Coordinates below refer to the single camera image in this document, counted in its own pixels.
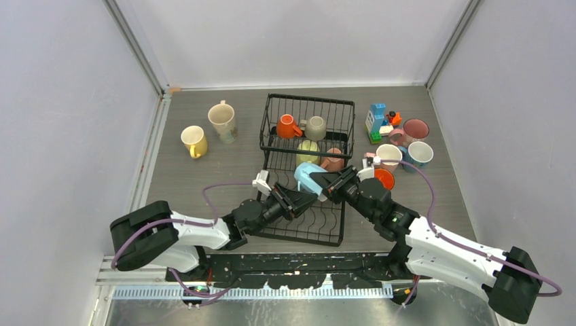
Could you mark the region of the light blue mug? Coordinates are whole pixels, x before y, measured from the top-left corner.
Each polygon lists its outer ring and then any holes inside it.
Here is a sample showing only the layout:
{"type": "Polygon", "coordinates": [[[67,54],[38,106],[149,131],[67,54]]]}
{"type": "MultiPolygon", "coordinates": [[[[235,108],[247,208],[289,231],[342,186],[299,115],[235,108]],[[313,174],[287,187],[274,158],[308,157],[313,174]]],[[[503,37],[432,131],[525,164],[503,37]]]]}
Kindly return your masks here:
{"type": "Polygon", "coordinates": [[[324,202],[327,197],[323,194],[323,188],[312,179],[310,173],[326,173],[327,171],[316,164],[302,163],[295,172],[294,178],[297,181],[297,189],[301,192],[316,194],[318,200],[324,202]]]}

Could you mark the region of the orange mug front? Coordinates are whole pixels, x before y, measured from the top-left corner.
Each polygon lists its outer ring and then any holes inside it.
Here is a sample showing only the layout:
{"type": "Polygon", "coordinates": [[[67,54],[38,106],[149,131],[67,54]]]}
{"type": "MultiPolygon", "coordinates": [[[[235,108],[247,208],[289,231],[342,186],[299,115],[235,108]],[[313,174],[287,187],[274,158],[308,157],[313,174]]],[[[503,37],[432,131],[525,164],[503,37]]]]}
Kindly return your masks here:
{"type": "Polygon", "coordinates": [[[388,190],[392,190],[395,186],[395,178],[393,174],[386,169],[376,168],[374,170],[374,177],[388,190]]]}

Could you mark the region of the pink faceted mug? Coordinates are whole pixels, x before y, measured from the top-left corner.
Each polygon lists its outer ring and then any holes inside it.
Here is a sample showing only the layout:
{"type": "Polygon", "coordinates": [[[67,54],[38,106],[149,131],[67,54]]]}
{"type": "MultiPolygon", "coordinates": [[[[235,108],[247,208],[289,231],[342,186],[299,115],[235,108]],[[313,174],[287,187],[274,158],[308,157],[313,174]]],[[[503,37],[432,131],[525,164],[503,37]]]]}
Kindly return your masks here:
{"type": "Polygon", "coordinates": [[[364,158],[367,158],[374,168],[381,168],[393,173],[399,166],[398,161],[402,160],[401,150],[392,144],[380,145],[375,153],[367,152],[364,158]]]}

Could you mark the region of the blue mug front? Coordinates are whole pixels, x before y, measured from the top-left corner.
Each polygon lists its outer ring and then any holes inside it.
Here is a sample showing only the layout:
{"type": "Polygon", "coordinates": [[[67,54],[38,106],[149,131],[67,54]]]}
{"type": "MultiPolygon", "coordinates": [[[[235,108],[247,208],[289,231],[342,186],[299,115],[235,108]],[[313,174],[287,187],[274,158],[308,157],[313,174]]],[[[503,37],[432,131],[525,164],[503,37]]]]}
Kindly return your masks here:
{"type": "Polygon", "coordinates": [[[414,141],[407,147],[399,146],[398,149],[402,153],[404,162],[410,163],[419,169],[430,163],[434,157],[433,148],[422,141],[414,141]]]}

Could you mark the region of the pink round mug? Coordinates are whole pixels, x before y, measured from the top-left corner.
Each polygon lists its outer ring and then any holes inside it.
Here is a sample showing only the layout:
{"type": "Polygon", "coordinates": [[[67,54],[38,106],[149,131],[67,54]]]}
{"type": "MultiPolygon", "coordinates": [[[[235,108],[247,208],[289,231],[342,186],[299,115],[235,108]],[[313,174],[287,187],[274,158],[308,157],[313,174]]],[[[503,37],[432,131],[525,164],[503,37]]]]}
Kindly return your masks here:
{"type": "Polygon", "coordinates": [[[401,128],[389,133],[389,141],[393,145],[408,147],[414,141],[423,141],[429,136],[429,126],[420,119],[407,120],[401,128]]]}

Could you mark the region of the cream floral tall mug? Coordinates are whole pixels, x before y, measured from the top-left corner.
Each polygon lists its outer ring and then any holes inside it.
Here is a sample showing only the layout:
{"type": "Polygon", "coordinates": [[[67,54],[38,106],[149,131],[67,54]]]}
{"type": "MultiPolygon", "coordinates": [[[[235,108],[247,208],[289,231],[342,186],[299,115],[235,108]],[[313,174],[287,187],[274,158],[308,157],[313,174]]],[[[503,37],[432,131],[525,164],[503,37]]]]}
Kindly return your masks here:
{"type": "Polygon", "coordinates": [[[223,143],[230,144],[237,139],[238,130],[235,111],[225,100],[221,100],[219,104],[212,106],[208,111],[207,117],[223,143]]]}

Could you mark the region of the yellow mug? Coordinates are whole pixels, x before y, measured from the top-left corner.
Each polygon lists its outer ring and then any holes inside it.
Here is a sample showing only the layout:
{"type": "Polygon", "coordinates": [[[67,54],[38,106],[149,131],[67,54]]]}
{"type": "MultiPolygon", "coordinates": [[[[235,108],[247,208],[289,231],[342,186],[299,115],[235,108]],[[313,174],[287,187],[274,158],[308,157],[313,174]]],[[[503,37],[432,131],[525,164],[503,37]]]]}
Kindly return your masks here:
{"type": "Polygon", "coordinates": [[[193,159],[205,155],[208,142],[204,130],[200,126],[188,126],[181,132],[181,141],[193,159]]]}

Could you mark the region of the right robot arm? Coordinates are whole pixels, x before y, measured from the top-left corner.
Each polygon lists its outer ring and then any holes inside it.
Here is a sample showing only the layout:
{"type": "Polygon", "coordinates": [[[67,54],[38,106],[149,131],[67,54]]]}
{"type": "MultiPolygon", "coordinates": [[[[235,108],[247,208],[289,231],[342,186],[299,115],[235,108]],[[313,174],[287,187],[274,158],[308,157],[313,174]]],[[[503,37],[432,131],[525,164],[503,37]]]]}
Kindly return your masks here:
{"type": "Polygon", "coordinates": [[[377,178],[358,178],[353,166],[337,172],[313,166],[297,180],[300,189],[321,200],[347,202],[381,237],[394,242],[387,263],[395,278],[435,278],[478,296],[510,321],[528,322],[542,282],[526,251],[491,248],[436,226],[395,202],[377,178]]]}

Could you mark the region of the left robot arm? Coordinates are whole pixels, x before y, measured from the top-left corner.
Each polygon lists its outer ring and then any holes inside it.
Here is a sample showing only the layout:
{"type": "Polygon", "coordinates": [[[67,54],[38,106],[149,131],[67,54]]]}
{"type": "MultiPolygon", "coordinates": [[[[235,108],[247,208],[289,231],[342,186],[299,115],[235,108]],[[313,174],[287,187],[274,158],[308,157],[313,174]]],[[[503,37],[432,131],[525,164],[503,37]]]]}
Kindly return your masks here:
{"type": "Polygon", "coordinates": [[[275,183],[259,187],[264,201],[247,199],[231,213],[212,220],[190,217],[157,200],[114,220],[109,228],[115,255],[111,268],[132,271],[156,264],[202,280],[209,270],[204,249],[231,251],[280,218],[299,217],[317,201],[321,192],[288,189],[275,183]]]}

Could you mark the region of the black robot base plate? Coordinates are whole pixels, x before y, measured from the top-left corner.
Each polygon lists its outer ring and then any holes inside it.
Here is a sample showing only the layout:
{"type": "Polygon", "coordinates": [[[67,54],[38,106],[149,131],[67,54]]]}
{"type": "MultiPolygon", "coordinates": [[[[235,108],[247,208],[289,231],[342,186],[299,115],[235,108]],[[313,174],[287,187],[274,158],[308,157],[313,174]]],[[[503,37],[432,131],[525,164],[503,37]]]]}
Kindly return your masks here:
{"type": "Polygon", "coordinates": [[[183,282],[209,281],[220,288],[318,289],[328,278],[337,289],[371,289],[381,281],[410,282],[414,276],[379,253],[212,254],[190,272],[178,272],[183,282]]]}

